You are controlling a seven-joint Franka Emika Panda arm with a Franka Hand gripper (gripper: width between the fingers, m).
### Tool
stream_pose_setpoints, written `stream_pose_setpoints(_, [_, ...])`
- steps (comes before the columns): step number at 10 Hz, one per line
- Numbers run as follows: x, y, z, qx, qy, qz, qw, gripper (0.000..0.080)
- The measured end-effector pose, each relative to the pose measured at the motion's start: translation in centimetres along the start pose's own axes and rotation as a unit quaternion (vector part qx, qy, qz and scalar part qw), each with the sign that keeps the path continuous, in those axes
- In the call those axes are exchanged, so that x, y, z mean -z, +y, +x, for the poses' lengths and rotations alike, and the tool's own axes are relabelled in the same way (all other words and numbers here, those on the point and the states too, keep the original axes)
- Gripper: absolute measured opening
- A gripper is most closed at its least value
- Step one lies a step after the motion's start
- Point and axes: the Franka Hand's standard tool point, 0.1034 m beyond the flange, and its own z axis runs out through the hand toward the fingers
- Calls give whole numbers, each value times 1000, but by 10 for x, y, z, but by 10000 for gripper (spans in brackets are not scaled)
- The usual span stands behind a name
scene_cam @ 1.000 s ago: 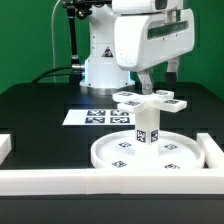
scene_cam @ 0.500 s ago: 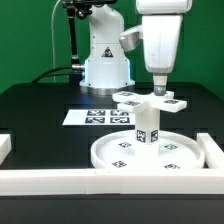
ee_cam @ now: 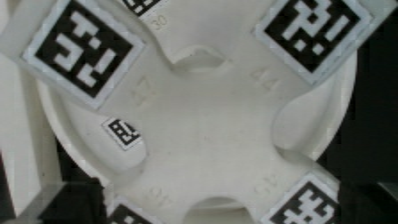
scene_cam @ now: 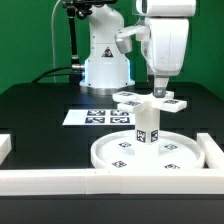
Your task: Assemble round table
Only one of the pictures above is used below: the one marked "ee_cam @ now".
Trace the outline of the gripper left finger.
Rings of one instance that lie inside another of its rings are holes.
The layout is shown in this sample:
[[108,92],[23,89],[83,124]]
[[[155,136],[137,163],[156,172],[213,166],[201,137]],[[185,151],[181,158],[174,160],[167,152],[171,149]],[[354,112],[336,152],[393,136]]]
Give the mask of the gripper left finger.
[[99,180],[69,182],[50,201],[34,204],[18,224],[107,224],[105,196]]

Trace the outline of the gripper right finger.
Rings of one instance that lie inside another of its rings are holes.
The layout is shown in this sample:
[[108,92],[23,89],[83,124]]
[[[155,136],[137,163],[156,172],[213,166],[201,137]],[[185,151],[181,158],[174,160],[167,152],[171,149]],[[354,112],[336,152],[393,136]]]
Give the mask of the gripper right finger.
[[398,224],[398,182],[343,181],[338,201],[339,224]]

